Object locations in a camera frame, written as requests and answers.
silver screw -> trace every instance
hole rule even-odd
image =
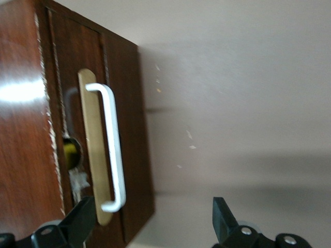
[[[47,234],[50,234],[52,232],[52,230],[53,230],[52,228],[46,228],[40,234],[41,235],[47,235]]]
[[[248,227],[243,227],[242,228],[242,233],[245,234],[245,235],[251,235],[252,231]]]
[[[285,236],[284,240],[287,244],[296,244],[296,240],[291,236]]]

cabinet side panel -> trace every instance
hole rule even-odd
[[[78,72],[84,68],[89,69],[95,74],[98,83],[105,83],[106,76],[104,72],[103,51],[100,45],[100,34],[54,11],[50,10],[49,15],[54,51],[57,59],[58,81],[61,85],[64,99],[67,132],[82,147],[82,166],[88,174],[89,183],[93,186],[89,169]],[[108,176],[111,180],[110,173],[110,169],[108,168]],[[82,195],[84,194],[92,195],[92,187],[86,188],[82,192]],[[87,242],[87,247],[120,248],[124,246],[119,213],[113,215],[107,226],[96,224]]]
[[[49,96],[29,1],[0,6],[0,233],[17,239],[61,219]]]
[[[154,192],[148,153],[137,46],[105,34],[109,84],[116,100],[127,201],[122,208],[126,242],[154,213]]]

